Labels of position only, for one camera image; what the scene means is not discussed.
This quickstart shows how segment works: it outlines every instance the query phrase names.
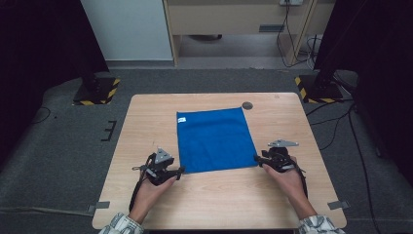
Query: white wall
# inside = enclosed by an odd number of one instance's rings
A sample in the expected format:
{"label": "white wall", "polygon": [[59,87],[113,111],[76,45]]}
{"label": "white wall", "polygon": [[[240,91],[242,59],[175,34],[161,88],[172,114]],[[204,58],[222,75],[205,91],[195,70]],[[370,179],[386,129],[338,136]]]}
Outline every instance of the white wall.
{"label": "white wall", "polygon": [[106,60],[172,60],[162,0],[81,0]]}

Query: cabinet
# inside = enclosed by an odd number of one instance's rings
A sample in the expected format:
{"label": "cabinet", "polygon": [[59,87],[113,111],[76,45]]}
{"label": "cabinet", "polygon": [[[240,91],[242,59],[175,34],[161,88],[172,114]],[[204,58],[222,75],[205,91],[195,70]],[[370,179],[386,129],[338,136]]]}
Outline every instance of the cabinet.
{"label": "cabinet", "polygon": [[[292,64],[307,34],[323,34],[334,7],[332,0],[304,0],[289,6],[288,28],[281,33],[283,50]],[[164,0],[169,40],[175,63],[181,35],[268,33],[261,26],[282,28],[287,8],[274,0]]]}

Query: black stand base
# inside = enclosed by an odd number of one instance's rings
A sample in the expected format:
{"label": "black stand base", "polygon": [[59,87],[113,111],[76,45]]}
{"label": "black stand base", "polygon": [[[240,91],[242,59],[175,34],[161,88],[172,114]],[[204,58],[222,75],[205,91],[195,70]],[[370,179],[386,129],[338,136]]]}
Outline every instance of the black stand base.
{"label": "black stand base", "polygon": [[222,34],[218,35],[190,35],[191,38],[198,41],[216,41],[222,38]]}
{"label": "black stand base", "polygon": [[316,78],[317,76],[312,75],[300,75],[295,78],[295,83],[304,102],[326,103],[343,100],[343,95],[336,84],[330,83],[325,88],[320,89],[315,86]]}
{"label": "black stand base", "polygon": [[73,99],[75,105],[107,104],[115,95],[120,79],[117,78],[96,78],[99,87],[95,91],[89,91],[85,84],[79,88]]}

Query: yellow and black hazard tape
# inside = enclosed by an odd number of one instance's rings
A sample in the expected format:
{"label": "yellow and black hazard tape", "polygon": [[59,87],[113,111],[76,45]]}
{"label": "yellow and black hazard tape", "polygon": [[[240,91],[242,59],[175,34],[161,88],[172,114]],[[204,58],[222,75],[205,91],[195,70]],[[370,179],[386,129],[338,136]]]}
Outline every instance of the yellow and black hazard tape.
{"label": "yellow and black hazard tape", "polygon": [[107,98],[105,98],[105,99],[101,99],[101,100],[84,99],[84,100],[74,101],[73,104],[75,104],[75,105],[108,104],[112,100],[113,96],[115,95],[116,90],[118,89],[118,85],[119,85],[120,81],[121,81],[121,79],[115,79],[113,81],[110,92],[107,94]]}
{"label": "yellow and black hazard tape", "polygon": [[309,98],[300,77],[295,77],[295,84],[298,87],[298,91],[300,92],[304,103],[331,103],[343,101],[341,98]]}

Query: metal bracket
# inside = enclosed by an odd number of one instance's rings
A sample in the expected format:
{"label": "metal bracket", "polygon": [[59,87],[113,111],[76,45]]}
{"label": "metal bracket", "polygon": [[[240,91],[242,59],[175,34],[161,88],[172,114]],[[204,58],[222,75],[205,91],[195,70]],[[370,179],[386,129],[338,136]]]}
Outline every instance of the metal bracket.
{"label": "metal bracket", "polygon": [[280,148],[280,147],[288,147],[288,146],[298,146],[298,142],[293,142],[293,141],[287,141],[283,139],[278,139],[276,141],[273,141],[271,143],[268,143],[268,146]]}
{"label": "metal bracket", "polygon": [[108,209],[110,202],[97,202],[96,205],[88,205],[87,212],[89,214],[94,214],[96,209]]}
{"label": "metal bracket", "polygon": [[172,156],[170,154],[168,154],[164,149],[159,147],[158,151],[156,152],[155,163],[159,164],[171,158]]}
{"label": "metal bracket", "polygon": [[152,172],[152,170],[150,170],[150,169],[146,169],[146,173],[148,173],[152,177],[157,177],[156,174],[154,172]]}
{"label": "metal bracket", "polygon": [[335,201],[332,203],[327,203],[327,205],[331,210],[336,210],[339,208],[346,209],[350,207],[350,204],[348,201]]}

